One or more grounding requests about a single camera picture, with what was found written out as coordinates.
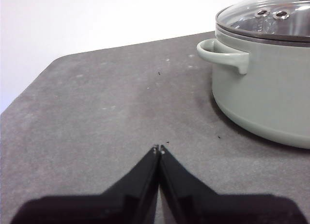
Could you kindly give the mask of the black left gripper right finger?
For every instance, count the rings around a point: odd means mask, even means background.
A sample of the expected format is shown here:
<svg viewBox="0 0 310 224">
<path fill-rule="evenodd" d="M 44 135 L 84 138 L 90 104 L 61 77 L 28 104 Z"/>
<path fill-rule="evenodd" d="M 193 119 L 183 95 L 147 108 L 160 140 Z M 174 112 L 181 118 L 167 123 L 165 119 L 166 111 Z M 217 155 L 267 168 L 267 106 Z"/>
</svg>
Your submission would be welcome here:
<svg viewBox="0 0 310 224">
<path fill-rule="evenodd" d="M 305 224 L 297 204 L 272 194 L 219 194 L 160 147 L 160 187 L 179 224 Z"/>
</svg>

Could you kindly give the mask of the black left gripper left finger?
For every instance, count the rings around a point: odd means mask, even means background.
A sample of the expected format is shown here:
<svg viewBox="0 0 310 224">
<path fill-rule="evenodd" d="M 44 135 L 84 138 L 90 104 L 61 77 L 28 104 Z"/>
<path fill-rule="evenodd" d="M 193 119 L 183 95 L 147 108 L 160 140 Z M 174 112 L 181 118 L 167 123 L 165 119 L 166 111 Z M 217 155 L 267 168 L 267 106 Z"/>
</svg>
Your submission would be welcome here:
<svg viewBox="0 0 310 224">
<path fill-rule="evenodd" d="M 21 206 L 13 224 L 152 224 L 158 193 L 158 146 L 101 194 L 54 195 Z"/>
</svg>

